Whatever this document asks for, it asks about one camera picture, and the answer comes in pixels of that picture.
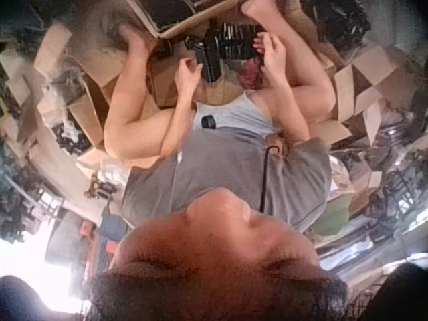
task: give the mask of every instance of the green object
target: green object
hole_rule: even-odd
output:
[[[354,194],[347,194],[327,203],[326,210],[312,225],[320,236],[336,235],[349,221],[349,205]]]

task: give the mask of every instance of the nose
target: nose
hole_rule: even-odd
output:
[[[186,211],[187,219],[236,219],[244,224],[251,220],[248,203],[224,188],[213,189],[195,199]]]

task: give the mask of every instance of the short sleeve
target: short sleeve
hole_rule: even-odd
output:
[[[280,168],[281,195],[279,202],[273,200],[275,216],[303,232],[326,208],[332,180],[327,146],[319,138],[300,144],[290,150]]]

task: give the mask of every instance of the knee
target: knee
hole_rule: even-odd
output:
[[[117,135],[108,128],[104,130],[104,148],[110,157],[115,159],[124,159],[121,144],[118,141]]]
[[[330,113],[336,105],[336,92],[332,83],[329,81],[321,87],[320,99],[320,116]]]

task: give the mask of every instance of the red object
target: red object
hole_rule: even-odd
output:
[[[262,88],[261,58],[256,57],[246,61],[238,73],[238,79],[244,89],[258,90]]]

